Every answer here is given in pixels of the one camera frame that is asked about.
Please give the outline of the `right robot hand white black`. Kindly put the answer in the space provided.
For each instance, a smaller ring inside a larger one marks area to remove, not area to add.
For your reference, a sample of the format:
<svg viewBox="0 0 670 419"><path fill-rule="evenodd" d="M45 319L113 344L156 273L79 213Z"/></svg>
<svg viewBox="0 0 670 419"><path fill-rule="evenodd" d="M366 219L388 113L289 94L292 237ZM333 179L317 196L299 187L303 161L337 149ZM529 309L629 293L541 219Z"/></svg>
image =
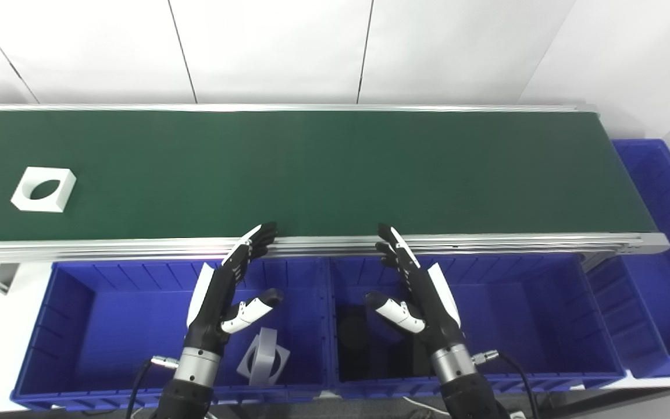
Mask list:
<svg viewBox="0 0 670 419"><path fill-rule="evenodd" d="M412 332L430 354L467 347L457 304L439 264L423 266L393 226L379 223L375 244L381 262L396 270L411 299L397 300L372 290L364 302L378 315L403 331Z"/></svg>

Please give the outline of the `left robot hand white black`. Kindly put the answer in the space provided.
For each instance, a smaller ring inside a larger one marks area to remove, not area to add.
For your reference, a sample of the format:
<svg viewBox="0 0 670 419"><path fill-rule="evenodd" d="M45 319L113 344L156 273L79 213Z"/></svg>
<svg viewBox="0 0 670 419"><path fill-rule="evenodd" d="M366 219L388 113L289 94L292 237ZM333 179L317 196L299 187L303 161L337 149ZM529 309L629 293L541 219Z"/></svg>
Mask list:
<svg viewBox="0 0 670 419"><path fill-rule="evenodd" d="M276 237L276 222L255 226L236 242L216 269L199 276L188 308L184 347L222 356L232 334L247 328L282 302L283 292L272 288L258 297L232 303L250 262L266 255Z"/></svg>

